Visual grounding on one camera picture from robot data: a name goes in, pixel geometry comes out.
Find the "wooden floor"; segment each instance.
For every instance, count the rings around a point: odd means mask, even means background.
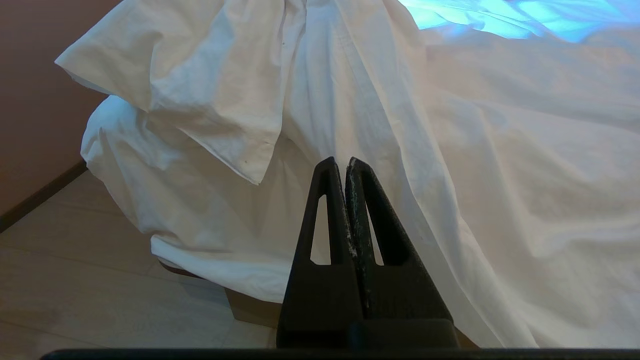
[[[0,234],[0,359],[59,348],[272,347],[223,288],[172,274],[85,172]]]

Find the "blue light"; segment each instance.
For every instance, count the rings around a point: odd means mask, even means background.
[[[420,29],[449,24],[505,38],[580,42],[608,26],[640,24],[638,0],[399,0]]]

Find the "wall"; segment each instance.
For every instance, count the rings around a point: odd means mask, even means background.
[[[0,215],[81,161],[87,118],[104,95],[55,58],[119,1],[0,1]]]

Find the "bedding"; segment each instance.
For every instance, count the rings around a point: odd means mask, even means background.
[[[278,302],[314,165],[356,156],[478,345],[640,345],[633,17],[573,1],[600,17],[567,37],[526,20],[545,2],[431,1],[421,31],[406,3],[124,1],[56,60],[111,94],[83,158],[155,255]]]

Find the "white duvet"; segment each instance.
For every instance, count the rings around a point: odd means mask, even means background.
[[[314,165],[356,156],[477,344],[636,347],[640,28],[526,2],[492,2],[507,39],[486,1],[407,1],[422,32],[397,1],[124,1],[56,62],[113,94],[82,155],[161,258],[281,301]]]

